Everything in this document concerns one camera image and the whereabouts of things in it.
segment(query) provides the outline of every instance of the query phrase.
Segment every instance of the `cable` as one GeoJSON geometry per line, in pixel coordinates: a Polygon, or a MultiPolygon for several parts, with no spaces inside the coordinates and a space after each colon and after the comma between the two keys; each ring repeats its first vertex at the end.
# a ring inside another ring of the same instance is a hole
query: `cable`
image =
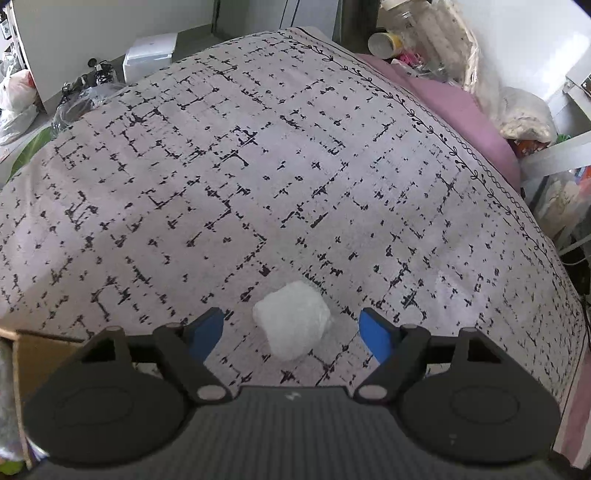
{"type": "Polygon", "coordinates": [[[559,257],[562,257],[564,254],[567,254],[567,253],[571,252],[575,248],[580,247],[581,245],[586,244],[589,241],[591,241],[591,235],[587,235],[585,238],[582,238],[578,242],[575,242],[572,245],[569,245],[568,247],[563,248],[562,250],[560,250],[558,252],[558,256],[559,257]]]}
{"type": "Polygon", "coordinates": [[[591,323],[587,315],[587,295],[581,295],[581,306],[583,308],[583,320],[585,322],[585,331],[587,332],[587,345],[591,352],[591,323]]]}
{"type": "Polygon", "coordinates": [[[285,16],[285,9],[287,8],[288,0],[285,0],[285,6],[283,7],[283,15],[281,16],[281,23],[279,24],[279,28],[283,28],[283,17],[285,16]]]}
{"type": "Polygon", "coordinates": [[[583,257],[583,258],[581,258],[581,260],[579,260],[579,261],[577,261],[575,263],[564,263],[564,262],[562,262],[562,263],[566,267],[574,267],[575,265],[578,265],[580,263],[583,263],[585,260],[588,260],[589,258],[591,258],[591,255],[588,255],[587,257],[583,257]]]}
{"type": "Polygon", "coordinates": [[[297,0],[297,4],[295,6],[294,16],[291,17],[291,26],[294,26],[294,21],[296,20],[297,9],[300,7],[300,0],[297,0]]]}

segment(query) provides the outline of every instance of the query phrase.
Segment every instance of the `white cloth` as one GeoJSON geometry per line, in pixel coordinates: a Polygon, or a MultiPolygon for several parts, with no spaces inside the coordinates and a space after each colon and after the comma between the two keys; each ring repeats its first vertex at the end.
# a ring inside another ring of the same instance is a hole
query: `white cloth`
{"type": "Polygon", "coordinates": [[[205,50],[88,113],[0,193],[4,327],[148,333],[226,311],[206,365],[250,384],[354,387],[373,306],[441,335],[476,325],[559,400],[576,293],[505,180],[415,98],[301,29],[205,50]],[[252,306],[304,277],[335,317],[270,357],[252,306]]]}

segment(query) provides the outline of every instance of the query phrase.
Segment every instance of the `pink blanket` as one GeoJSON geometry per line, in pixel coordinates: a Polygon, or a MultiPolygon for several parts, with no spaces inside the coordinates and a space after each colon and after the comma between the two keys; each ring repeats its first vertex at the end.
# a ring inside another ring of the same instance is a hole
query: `pink blanket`
{"type": "Polygon", "coordinates": [[[591,458],[591,353],[585,347],[569,393],[554,450],[577,468],[591,458]]]}
{"type": "Polygon", "coordinates": [[[517,158],[507,141],[480,111],[470,93],[447,83],[410,77],[399,66],[390,65],[371,55],[358,56],[389,80],[421,99],[477,149],[515,191],[519,192],[521,178],[517,158]]]}

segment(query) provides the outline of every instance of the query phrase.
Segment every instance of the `circular cover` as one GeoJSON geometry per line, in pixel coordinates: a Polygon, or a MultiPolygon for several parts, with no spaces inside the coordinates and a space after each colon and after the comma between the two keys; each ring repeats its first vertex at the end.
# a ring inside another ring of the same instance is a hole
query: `circular cover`
{"type": "Polygon", "coordinates": [[[58,372],[24,407],[27,435],[53,461],[126,463],[170,440],[184,419],[182,395],[118,362],[58,372]]]}
{"type": "Polygon", "coordinates": [[[546,452],[560,411],[540,385],[505,365],[469,364],[425,378],[399,403],[412,437],[463,463],[510,463],[546,452]]]}

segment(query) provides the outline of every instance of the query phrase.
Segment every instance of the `white box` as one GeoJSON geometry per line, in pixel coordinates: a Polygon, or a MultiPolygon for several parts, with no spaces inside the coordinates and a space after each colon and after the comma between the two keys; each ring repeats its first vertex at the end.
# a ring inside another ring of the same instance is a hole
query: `white box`
{"type": "Polygon", "coordinates": [[[139,38],[123,60],[125,83],[135,83],[172,63],[177,34],[139,38]]]}

